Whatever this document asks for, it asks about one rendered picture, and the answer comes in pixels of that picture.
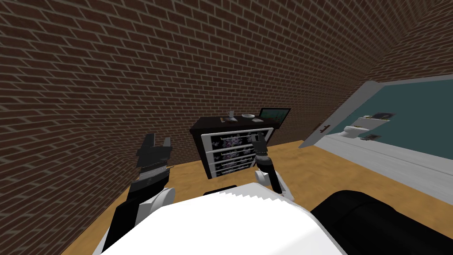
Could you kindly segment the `white floral drawer front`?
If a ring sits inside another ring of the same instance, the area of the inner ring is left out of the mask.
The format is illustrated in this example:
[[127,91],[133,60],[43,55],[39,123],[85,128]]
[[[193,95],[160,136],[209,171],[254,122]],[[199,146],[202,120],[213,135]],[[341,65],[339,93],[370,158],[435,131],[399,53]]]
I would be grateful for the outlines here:
[[209,164],[220,162],[228,159],[239,158],[254,154],[254,147],[252,145],[239,146],[229,148],[221,151],[211,151],[206,153],[207,161]]
[[241,171],[243,169],[248,169],[248,168],[251,168],[253,166],[254,166],[254,163],[240,165],[240,166],[235,166],[235,167],[232,167],[232,168],[229,168],[229,169],[216,171],[216,172],[212,173],[211,175],[212,175],[213,178],[217,178],[217,177],[221,177],[221,176],[224,176],[224,175],[227,175],[227,174],[231,174],[231,173],[234,173],[234,172]]
[[216,171],[231,168],[234,166],[251,163],[254,159],[255,159],[254,155],[249,155],[247,157],[233,158],[228,161],[216,162],[216,163],[210,164],[209,167],[210,167],[211,172],[216,172]]
[[245,137],[240,139],[228,139],[228,140],[221,140],[220,138],[225,138],[229,136],[235,136],[237,134],[247,135],[252,134],[256,135],[258,132],[262,132],[265,135],[266,141],[269,139],[270,135],[273,132],[273,128],[261,128],[261,129],[253,129],[253,130],[239,130],[239,131],[229,131],[229,132],[219,132],[219,133],[209,133],[209,134],[202,134],[201,139],[203,142],[203,146],[206,152],[216,151],[221,149],[251,145],[251,138]]

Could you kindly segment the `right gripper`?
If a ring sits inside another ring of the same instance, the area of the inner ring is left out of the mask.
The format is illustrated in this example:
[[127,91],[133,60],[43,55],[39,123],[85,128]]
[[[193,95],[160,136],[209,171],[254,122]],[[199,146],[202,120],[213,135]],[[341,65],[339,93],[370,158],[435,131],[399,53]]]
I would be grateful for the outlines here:
[[258,140],[256,138],[256,135],[251,135],[250,138],[251,138],[251,143],[253,144],[254,152],[256,153],[256,155],[267,155],[268,154],[265,135],[261,131],[258,132]]

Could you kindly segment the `grey door leaf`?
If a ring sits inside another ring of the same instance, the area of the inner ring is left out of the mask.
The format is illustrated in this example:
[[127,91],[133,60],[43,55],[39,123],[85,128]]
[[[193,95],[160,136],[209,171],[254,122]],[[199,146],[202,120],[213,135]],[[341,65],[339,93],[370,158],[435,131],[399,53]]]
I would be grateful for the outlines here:
[[[366,81],[356,92],[354,92],[346,101],[339,106],[318,128],[315,129],[299,148],[305,148],[316,144],[328,132],[340,124],[347,116],[352,114],[357,108],[364,104],[368,99],[374,96],[384,87],[383,84],[376,81]],[[321,134],[319,130],[325,125],[331,125],[328,131]]]

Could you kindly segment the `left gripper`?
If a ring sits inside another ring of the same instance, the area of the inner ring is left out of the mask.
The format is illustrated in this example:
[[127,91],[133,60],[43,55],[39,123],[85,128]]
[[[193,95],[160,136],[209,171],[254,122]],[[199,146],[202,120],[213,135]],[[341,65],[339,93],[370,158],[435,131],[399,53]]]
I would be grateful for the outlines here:
[[166,166],[172,150],[171,138],[165,138],[161,147],[155,147],[155,134],[146,134],[142,147],[136,153],[138,157],[136,168]]

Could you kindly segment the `dark brown dresser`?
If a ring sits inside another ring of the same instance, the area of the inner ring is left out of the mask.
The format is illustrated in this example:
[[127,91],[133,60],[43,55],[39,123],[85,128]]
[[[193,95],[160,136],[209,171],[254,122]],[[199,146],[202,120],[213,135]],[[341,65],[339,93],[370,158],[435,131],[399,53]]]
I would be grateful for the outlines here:
[[[261,129],[261,128],[273,128],[273,132],[274,132],[275,130],[277,130],[277,127],[278,127],[277,122],[269,120],[269,119],[259,119],[258,116],[256,117],[257,122],[254,122],[253,119],[245,119],[242,116],[234,116],[234,118],[235,118],[235,121],[228,121],[226,117],[220,117],[220,116],[200,117],[200,119],[197,120],[196,123],[189,130],[193,136],[193,139],[194,139],[196,148],[198,150],[199,156],[201,158],[201,162],[203,164],[206,176],[209,179],[213,178],[211,175],[213,172],[210,171],[210,167],[209,167],[210,164],[207,161],[207,157],[206,157],[207,152],[204,149],[203,142],[201,139],[202,134],[239,131],[239,130],[253,130],[253,129]],[[254,163],[254,165],[255,165],[256,153],[254,153],[252,155],[254,155],[254,160],[251,163]]]

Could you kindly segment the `black framed green picture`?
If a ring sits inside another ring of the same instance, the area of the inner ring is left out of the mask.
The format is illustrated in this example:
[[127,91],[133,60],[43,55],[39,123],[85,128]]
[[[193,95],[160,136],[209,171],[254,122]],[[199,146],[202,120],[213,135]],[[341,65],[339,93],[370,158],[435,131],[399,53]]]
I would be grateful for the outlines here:
[[261,108],[258,118],[277,122],[279,129],[290,111],[291,108]]

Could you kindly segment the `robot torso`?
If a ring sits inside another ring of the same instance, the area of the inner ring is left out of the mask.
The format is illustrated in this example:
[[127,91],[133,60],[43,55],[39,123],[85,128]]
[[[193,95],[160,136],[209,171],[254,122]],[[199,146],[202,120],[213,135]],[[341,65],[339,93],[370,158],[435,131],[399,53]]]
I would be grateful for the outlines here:
[[93,255],[347,255],[305,208],[249,183],[174,203],[175,189],[148,197],[132,229]]

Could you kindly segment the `white toilet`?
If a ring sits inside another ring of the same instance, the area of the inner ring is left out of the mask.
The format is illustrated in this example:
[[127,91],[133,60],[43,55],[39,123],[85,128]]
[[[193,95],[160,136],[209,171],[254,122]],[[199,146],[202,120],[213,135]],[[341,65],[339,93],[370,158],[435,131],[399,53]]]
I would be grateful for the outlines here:
[[359,117],[350,126],[346,126],[339,136],[355,139],[360,134],[373,130],[387,122],[394,116],[394,113],[378,112],[372,116]]

